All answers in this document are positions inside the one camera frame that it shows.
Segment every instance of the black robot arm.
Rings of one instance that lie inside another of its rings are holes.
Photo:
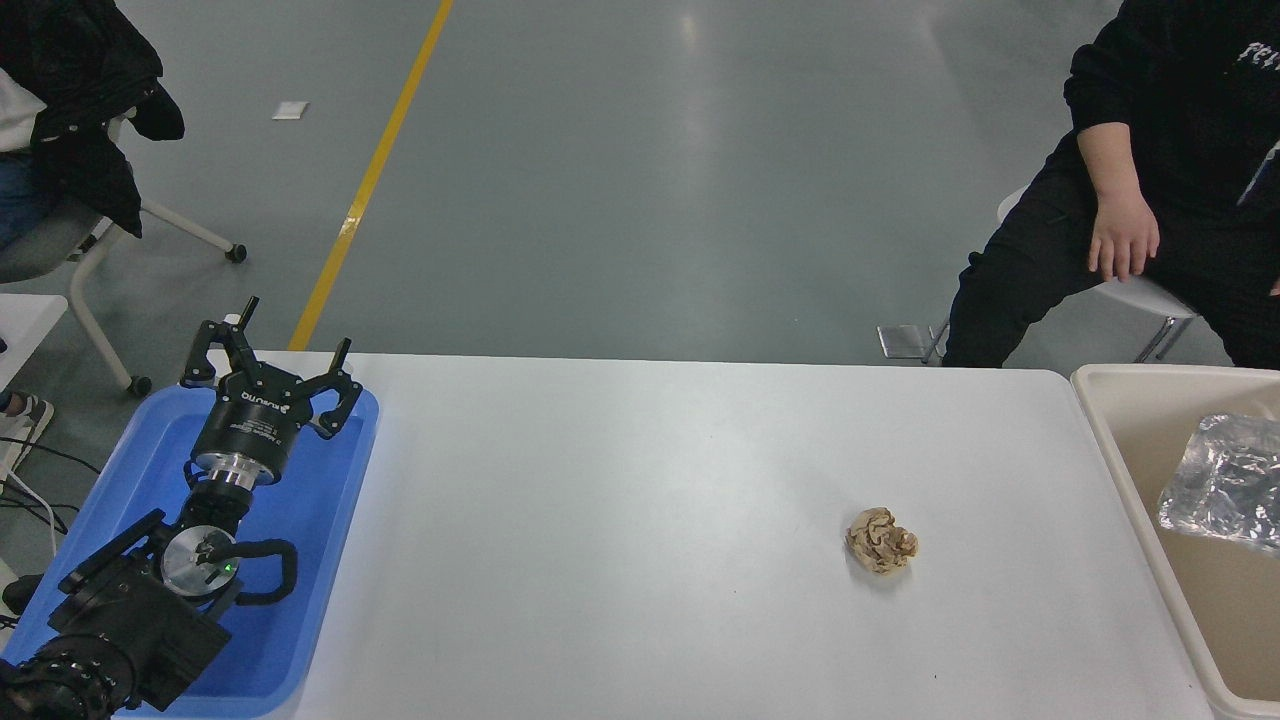
[[[67,600],[49,625],[58,637],[36,656],[0,660],[0,720],[106,720],[146,702],[165,710],[230,639],[218,624],[232,605],[269,605],[297,582],[298,556],[285,539],[237,542],[253,488],[279,482],[303,425],[325,439],[347,423],[361,386],[342,369],[338,345],[329,370],[303,379],[257,360],[244,325],[201,323],[180,384],[214,387],[209,351],[227,352],[230,372],[191,450],[189,493],[174,524],[152,510],[81,562],[59,584]],[[337,405],[315,414],[312,398],[334,391]],[[200,469],[192,473],[191,466]],[[242,592],[242,560],[280,557],[279,587]]]

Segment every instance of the blue tray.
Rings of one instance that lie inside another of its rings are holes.
[[[316,406],[325,407],[325,401],[316,398]],[[54,637],[49,615],[67,597],[58,583],[76,565],[152,509],[164,510],[165,521],[177,520],[188,492],[182,466],[212,406],[211,389],[174,386],[138,407],[23,612],[5,660],[27,660]],[[220,624],[232,641],[166,712],[143,705],[118,716],[259,717],[293,694],[315,652],[376,430],[378,401],[367,391],[333,439],[303,428],[283,478],[253,491],[253,507],[237,533],[242,541],[293,542],[296,589],[276,605],[228,610]],[[239,578],[248,592],[271,589],[279,584],[280,564],[244,561]]]

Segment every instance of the crumpled brown paper ball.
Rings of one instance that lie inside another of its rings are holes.
[[[864,510],[845,536],[845,544],[854,557],[872,573],[887,575],[915,557],[919,539],[893,525],[893,514],[887,507]]]

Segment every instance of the plastic bag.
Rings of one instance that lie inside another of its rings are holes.
[[[1160,527],[1280,560],[1280,423],[1210,415],[1160,495]]]

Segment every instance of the yellow floor line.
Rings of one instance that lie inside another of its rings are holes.
[[[392,117],[387,120],[387,128],[383,129],[383,137],[378,141],[378,150],[374,151],[374,158],[369,161],[365,178],[360,181],[360,188],[356,190],[356,199],[351,202],[351,209],[347,210],[347,219],[343,220],[342,229],[338,231],[338,240],[334,241],[333,249],[329,251],[329,259],[325,260],[324,269],[320,270],[320,277],[311,290],[307,306],[302,310],[302,316],[298,318],[293,338],[289,340],[289,350],[306,350],[307,343],[311,342],[311,333],[315,332],[316,323],[320,322],[320,314],[324,313],[333,283],[338,279],[342,264],[347,259],[347,251],[351,250],[351,242],[356,238],[360,222],[365,218],[369,199],[372,197],[374,190],[378,187],[383,167],[392,152],[392,146],[396,145],[396,136],[399,135],[404,115],[408,114],[408,106],[413,102],[413,95],[417,92],[419,82],[422,79],[422,72],[426,70],[426,63],[431,59],[435,42],[440,37],[440,31],[444,29],[444,20],[449,17],[452,6],[453,0],[440,0],[440,8],[435,12],[435,19],[431,22],[431,29],[426,32],[426,40],[422,41],[422,47],[417,51],[413,68],[410,70],[408,79],[404,81],[401,96],[396,101],[396,109],[392,110]]]

